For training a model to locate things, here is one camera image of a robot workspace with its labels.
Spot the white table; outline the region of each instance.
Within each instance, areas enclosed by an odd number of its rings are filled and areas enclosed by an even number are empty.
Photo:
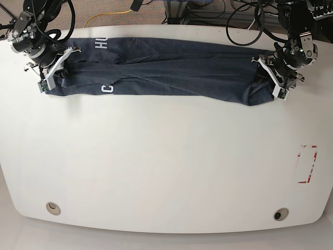
[[[257,32],[230,35],[246,42]],[[117,26],[73,34],[139,36],[230,44],[217,27]],[[316,44],[317,62],[303,70],[306,81],[286,102],[247,107],[194,96],[40,94],[38,77],[22,70],[28,59],[1,42],[0,164],[17,211],[76,226],[159,233],[316,221],[333,185],[333,49]],[[273,41],[263,36],[253,47],[273,49]],[[298,183],[309,175],[314,152],[311,182]],[[51,215],[47,202],[61,214]],[[275,221],[280,208],[289,216]]]

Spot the metal frame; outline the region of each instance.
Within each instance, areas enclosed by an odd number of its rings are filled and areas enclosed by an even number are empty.
[[[213,23],[214,22],[221,23],[221,22],[226,22],[226,20],[232,14],[232,12],[230,11],[225,11],[221,16],[219,16],[221,14],[220,12],[202,10],[202,9],[190,9],[187,12],[184,12],[189,1],[163,1],[163,2],[165,6],[165,12],[168,24],[189,24],[191,21],[208,21]],[[233,16],[233,22],[250,24],[252,23],[252,21],[253,21],[253,14],[251,13],[239,12],[235,13]],[[265,15],[265,24],[267,24],[268,26],[276,26],[276,27],[280,26],[278,18],[268,14]]]

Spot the yellow cable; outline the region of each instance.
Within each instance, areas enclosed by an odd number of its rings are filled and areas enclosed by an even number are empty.
[[[130,10],[128,10],[128,11],[123,11],[123,12],[110,12],[110,13],[102,13],[102,14],[98,14],[98,15],[95,15],[94,17],[92,17],[92,18],[89,18],[89,20],[87,21],[87,22],[85,22],[85,24],[84,24],[84,28],[85,28],[85,26],[91,21],[91,20],[93,20],[94,18],[96,18],[96,17],[99,17],[99,16],[107,16],[107,15],[116,15],[116,14],[125,14],[125,13],[129,13],[129,12],[131,12],[132,10],[130,9]]]

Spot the navy pants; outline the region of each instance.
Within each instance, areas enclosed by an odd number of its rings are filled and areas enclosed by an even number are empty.
[[[273,101],[252,57],[273,52],[154,38],[70,39],[70,77],[47,94],[200,95],[248,106]]]

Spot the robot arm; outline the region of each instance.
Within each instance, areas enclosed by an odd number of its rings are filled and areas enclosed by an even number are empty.
[[[277,3],[279,22],[287,30],[288,40],[282,41],[284,46],[275,42],[274,55],[261,56],[257,62],[275,83],[273,95],[286,100],[289,89],[295,88],[297,81],[304,81],[303,75],[297,73],[297,70],[316,61],[318,48],[313,43],[311,34],[315,20],[306,1],[277,0]],[[272,34],[267,35],[281,42],[281,39]]]
[[[67,0],[72,13],[69,33],[59,40],[60,30],[45,32],[49,22],[60,13],[64,0],[24,0],[23,12],[20,14],[9,34],[8,40],[12,50],[16,53],[25,52],[40,68],[41,92],[55,87],[53,76],[67,77],[65,60],[79,48],[67,48],[64,42],[69,39],[74,30],[75,11],[71,0]]]

